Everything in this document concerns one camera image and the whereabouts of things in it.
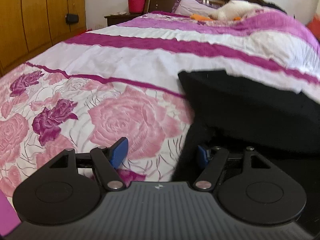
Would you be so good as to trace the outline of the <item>black button cardigan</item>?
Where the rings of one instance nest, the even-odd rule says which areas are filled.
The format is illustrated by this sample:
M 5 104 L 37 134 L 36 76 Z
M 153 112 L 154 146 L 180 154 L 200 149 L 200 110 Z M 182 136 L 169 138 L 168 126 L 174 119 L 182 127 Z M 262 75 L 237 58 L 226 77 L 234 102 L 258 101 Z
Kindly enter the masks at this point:
M 306 191 L 300 223 L 319 231 L 319 104 L 224 70 L 178 74 L 188 105 L 187 132 L 173 181 L 194 183 L 204 169 L 199 148 L 239 153 L 252 146 Z

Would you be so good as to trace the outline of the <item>pink floral bed quilt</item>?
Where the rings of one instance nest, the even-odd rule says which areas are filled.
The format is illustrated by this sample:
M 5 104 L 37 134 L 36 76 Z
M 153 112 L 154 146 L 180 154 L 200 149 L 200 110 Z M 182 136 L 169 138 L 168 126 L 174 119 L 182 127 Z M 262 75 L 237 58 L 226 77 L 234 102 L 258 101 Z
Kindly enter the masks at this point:
M 252 146 L 173 181 L 178 74 L 224 70 L 319 104 L 319 41 L 268 7 L 239 21 L 153 11 L 60 42 L 1 78 L 1 239 L 319 239 L 306 191 Z M 101 152 L 121 137 L 113 168 Z

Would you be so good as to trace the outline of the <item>dark wooden nightstand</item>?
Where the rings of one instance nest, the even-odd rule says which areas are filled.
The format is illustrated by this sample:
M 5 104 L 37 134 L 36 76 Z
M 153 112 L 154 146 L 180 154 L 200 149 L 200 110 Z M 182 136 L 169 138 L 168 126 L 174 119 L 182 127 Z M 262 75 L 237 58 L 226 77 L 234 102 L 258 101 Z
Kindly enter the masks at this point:
M 107 26 L 121 24 L 127 21 L 130 21 L 136 17 L 141 16 L 141 14 L 116 14 L 116 15 L 107 15 L 104 18 L 106 19 Z

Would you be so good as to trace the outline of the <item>small black hanging pouch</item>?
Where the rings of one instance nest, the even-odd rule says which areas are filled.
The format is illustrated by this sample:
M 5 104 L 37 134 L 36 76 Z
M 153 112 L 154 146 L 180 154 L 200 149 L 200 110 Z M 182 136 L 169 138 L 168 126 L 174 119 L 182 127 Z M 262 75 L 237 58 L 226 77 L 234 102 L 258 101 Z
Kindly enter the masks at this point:
M 69 25 L 77 24 L 79 22 L 78 14 L 66 14 L 65 16 L 66 23 Z

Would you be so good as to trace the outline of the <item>orange cloth item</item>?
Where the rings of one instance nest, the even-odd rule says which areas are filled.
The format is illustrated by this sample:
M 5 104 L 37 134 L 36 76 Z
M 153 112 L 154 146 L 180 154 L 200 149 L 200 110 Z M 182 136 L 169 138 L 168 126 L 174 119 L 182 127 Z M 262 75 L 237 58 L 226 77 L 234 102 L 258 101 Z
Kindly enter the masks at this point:
M 197 21 L 213 21 L 213 20 L 212 20 L 211 18 L 209 18 L 209 17 L 201 16 L 201 15 L 198 15 L 198 14 L 192 14 L 192 15 L 190 16 L 190 18 L 191 18 L 192 20 L 197 20 Z M 240 17 L 235 17 L 235 18 L 233 18 L 233 21 L 239 21 L 239 20 L 241 20 Z

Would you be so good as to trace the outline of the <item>red plastic bucket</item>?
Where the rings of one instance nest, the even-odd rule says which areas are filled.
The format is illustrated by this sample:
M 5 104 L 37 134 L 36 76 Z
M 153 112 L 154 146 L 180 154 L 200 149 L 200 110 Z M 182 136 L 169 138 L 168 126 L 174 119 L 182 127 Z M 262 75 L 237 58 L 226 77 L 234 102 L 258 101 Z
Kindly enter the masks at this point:
M 141 14 L 144 11 L 146 0 L 127 0 L 130 14 Z

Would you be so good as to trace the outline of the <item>white plush toy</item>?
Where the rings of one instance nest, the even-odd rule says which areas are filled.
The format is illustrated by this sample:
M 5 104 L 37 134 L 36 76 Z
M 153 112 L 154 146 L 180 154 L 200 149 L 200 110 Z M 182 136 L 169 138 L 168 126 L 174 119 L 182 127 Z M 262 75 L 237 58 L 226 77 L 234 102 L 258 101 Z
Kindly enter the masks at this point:
M 231 21 L 234 18 L 242 17 L 246 13 L 261 9 L 262 6 L 243 0 L 230 0 L 228 3 L 215 9 L 208 17 L 212 20 Z

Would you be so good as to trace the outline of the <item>lilac pillow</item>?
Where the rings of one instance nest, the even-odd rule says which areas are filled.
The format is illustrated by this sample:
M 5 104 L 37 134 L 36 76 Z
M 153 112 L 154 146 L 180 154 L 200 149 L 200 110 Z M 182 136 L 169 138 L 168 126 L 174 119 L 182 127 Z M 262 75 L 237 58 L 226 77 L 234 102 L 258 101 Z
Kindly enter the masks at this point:
M 172 7 L 173 14 L 191 16 L 192 14 L 208 17 L 221 7 L 220 4 L 207 5 L 203 0 L 177 0 Z

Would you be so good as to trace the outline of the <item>wooden wardrobe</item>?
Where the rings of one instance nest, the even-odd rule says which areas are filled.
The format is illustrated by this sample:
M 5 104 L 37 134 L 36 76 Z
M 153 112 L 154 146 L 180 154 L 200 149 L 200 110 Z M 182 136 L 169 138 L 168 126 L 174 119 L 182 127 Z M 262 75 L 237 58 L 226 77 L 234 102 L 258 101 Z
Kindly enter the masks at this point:
M 1 0 L 1 75 L 86 30 L 85 0 Z

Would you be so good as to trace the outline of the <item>red pink curtain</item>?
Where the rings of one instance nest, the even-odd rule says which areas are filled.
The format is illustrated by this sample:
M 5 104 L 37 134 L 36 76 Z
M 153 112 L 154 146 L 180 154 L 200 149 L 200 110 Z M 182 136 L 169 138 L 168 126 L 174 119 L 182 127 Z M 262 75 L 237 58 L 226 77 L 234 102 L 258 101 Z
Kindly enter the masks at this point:
M 313 19 L 306 27 L 312 32 L 317 40 L 320 40 L 320 16 L 318 14 L 314 15 Z

